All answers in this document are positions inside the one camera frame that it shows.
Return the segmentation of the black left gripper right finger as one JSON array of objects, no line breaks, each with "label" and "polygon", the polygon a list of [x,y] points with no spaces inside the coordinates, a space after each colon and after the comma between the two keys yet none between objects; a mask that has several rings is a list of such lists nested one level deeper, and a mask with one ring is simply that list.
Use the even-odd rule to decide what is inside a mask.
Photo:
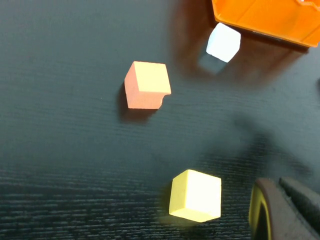
[{"label": "black left gripper right finger", "polygon": [[290,178],[281,177],[279,185],[283,188],[286,195],[309,223],[317,232],[320,232],[320,195],[311,190],[301,182]]}]

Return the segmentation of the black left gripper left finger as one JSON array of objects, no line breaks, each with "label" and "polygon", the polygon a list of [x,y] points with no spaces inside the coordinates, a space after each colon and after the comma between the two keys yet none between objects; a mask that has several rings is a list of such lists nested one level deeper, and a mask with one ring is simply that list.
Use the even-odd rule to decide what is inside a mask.
[{"label": "black left gripper left finger", "polygon": [[248,214],[253,240],[318,240],[316,232],[297,210],[278,182],[256,179]]}]

